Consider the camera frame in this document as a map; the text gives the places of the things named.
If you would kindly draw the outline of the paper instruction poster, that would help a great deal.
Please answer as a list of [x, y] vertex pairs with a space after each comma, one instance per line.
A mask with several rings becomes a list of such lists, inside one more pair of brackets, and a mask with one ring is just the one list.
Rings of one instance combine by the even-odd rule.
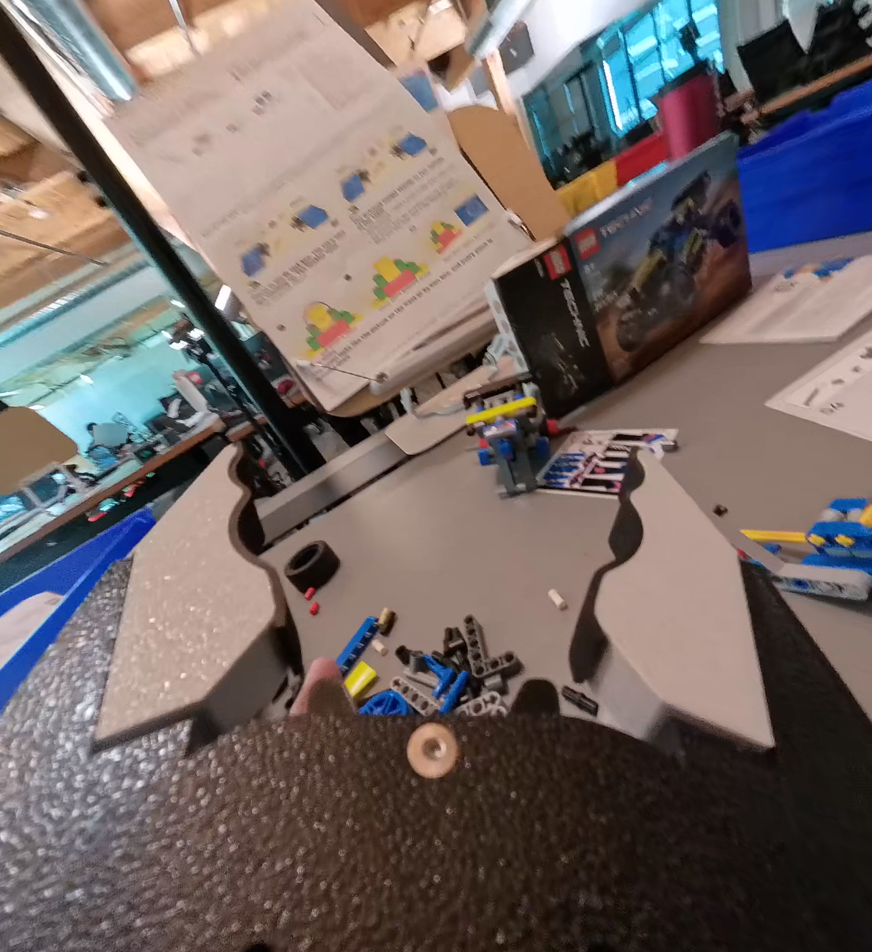
[[444, 117], [316, 2], [279, 3], [107, 125], [324, 411], [393, 380], [530, 244]]

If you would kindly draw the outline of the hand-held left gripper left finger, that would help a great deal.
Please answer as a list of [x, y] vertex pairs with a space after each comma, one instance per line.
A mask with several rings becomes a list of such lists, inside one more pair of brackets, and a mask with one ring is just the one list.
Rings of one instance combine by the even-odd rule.
[[295, 625], [244, 449], [223, 450], [133, 552], [94, 734], [104, 751], [182, 722], [192, 744], [261, 715], [295, 677]]

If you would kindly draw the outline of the small blue lego assembly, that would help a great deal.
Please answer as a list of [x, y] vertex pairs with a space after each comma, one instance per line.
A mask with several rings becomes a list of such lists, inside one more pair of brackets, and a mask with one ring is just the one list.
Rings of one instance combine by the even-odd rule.
[[740, 530], [734, 545], [777, 589], [838, 601], [872, 598], [872, 495], [831, 501], [805, 532]]

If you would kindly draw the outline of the silver ventilation duct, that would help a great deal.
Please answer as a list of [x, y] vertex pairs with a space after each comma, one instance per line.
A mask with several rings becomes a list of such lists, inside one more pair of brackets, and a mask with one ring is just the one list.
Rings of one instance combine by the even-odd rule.
[[139, 91], [131, 66], [80, 1], [3, 1], [18, 25], [114, 102]]

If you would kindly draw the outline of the black lego set box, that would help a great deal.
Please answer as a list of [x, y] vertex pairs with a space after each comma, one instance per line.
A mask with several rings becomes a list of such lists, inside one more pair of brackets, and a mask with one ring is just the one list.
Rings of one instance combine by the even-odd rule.
[[738, 136], [645, 173], [512, 258], [487, 292], [499, 334], [562, 418], [751, 290]]

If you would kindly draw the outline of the white paper leaflet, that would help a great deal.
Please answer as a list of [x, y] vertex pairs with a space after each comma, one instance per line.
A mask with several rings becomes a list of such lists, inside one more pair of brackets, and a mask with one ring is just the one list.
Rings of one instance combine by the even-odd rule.
[[872, 255], [787, 268], [704, 335], [709, 345], [824, 343], [872, 314]]

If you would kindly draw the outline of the black lego tyre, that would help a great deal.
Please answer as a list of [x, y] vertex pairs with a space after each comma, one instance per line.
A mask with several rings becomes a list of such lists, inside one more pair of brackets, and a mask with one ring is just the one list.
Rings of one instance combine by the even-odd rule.
[[340, 559], [325, 541], [311, 541], [298, 549], [287, 561], [287, 581], [302, 594], [322, 589], [338, 572]]

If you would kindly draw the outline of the lego sticker sheet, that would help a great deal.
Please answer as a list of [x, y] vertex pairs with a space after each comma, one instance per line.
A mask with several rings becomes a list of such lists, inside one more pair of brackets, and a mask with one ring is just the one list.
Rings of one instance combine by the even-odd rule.
[[652, 444], [678, 438], [677, 428], [578, 430], [553, 452], [536, 477], [537, 490], [618, 497], [629, 459]]

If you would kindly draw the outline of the open lego instruction booklet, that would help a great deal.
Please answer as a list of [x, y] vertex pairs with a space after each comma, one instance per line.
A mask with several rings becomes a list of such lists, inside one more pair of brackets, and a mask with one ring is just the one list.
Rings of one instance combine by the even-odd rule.
[[765, 406], [872, 443], [872, 329], [776, 393]]

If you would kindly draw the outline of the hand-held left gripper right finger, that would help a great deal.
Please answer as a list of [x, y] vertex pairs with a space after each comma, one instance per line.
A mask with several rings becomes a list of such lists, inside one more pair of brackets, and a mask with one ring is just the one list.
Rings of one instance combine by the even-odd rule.
[[772, 749], [740, 558], [649, 449], [629, 462], [609, 548], [572, 635], [573, 682], [633, 737], [655, 741], [680, 721]]

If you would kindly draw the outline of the blue lego vehicle chassis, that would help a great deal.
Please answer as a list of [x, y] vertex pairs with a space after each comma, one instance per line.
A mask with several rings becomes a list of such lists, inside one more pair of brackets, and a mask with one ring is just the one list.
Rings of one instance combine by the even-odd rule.
[[463, 408], [466, 434], [477, 439], [480, 464], [496, 470], [498, 493], [515, 497], [535, 491], [561, 429], [542, 406], [530, 373], [467, 390]]

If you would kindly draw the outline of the person's left hand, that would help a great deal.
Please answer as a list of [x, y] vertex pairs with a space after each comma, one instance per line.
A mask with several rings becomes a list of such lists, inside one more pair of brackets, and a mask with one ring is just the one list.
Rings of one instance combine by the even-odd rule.
[[288, 716], [347, 717], [356, 714], [356, 705], [335, 659], [321, 657], [313, 660]]

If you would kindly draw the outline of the black metal post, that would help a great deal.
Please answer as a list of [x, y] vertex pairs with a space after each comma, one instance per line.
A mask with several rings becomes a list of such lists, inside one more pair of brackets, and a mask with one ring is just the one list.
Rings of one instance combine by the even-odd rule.
[[267, 424], [265, 434], [276, 442], [275, 447], [280, 450], [289, 474], [299, 480], [323, 467], [323, 455], [243, 347], [227, 318], [216, 309], [169, 244], [165, 232], [115, 167], [1, 3], [0, 56], [97, 184], [134, 243], [185, 303], [194, 326], [204, 331], [204, 338], [247, 398], [261, 411]]

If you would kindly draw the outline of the brown cardboard sheet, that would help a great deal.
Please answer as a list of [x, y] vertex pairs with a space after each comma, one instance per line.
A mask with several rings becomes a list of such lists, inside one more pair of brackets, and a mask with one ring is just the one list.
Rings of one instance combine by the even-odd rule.
[[531, 236], [538, 242], [559, 237], [569, 215], [517, 121], [481, 105], [455, 109], [447, 120], [466, 159]]

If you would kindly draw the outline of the pile of loose lego pieces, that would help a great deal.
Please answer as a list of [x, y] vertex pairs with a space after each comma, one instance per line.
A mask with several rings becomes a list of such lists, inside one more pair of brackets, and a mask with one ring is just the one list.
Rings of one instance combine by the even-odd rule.
[[430, 651], [389, 648], [385, 640], [396, 619], [390, 608], [367, 617], [336, 657], [357, 713], [423, 719], [507, 715], [509, 682], [524, 665], [512, 651], [490, 654], [476, 617], [467, 615], [462, 626], [447, 627], [442, 647]]

